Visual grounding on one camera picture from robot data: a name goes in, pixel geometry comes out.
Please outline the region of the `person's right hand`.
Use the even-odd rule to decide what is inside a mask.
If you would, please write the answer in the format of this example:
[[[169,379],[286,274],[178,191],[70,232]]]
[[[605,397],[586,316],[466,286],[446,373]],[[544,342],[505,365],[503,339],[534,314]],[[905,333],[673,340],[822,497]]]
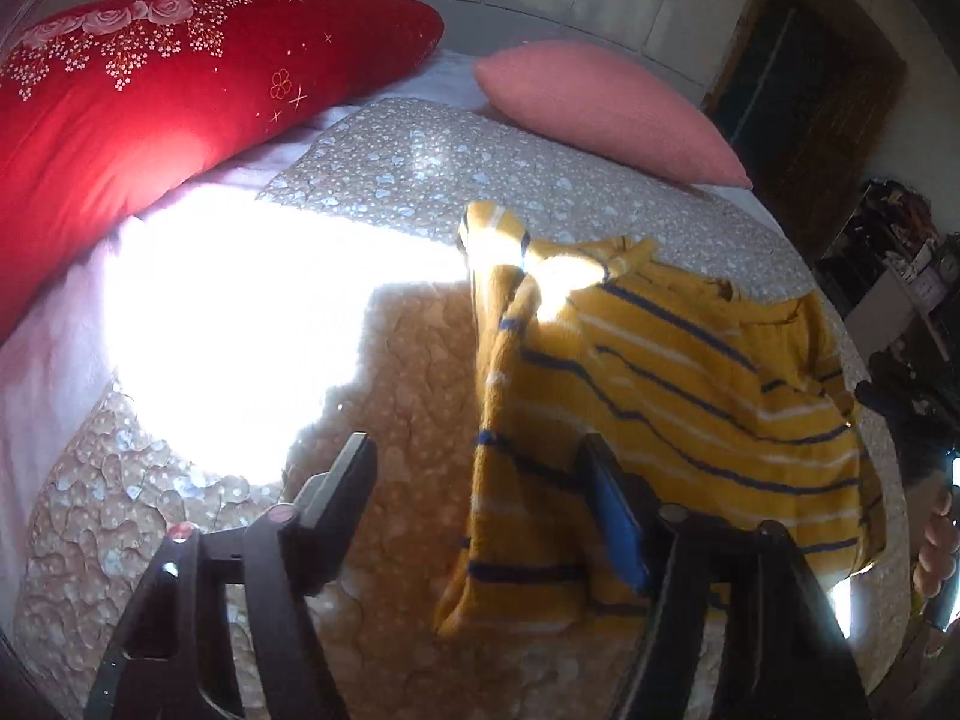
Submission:
[[[932,503],[924,525],[923,543],[913,569],[914,589],[929,600],[939,595],[944,583],[957,571],[958,530],[953,525],[952,493],[942,489]]]

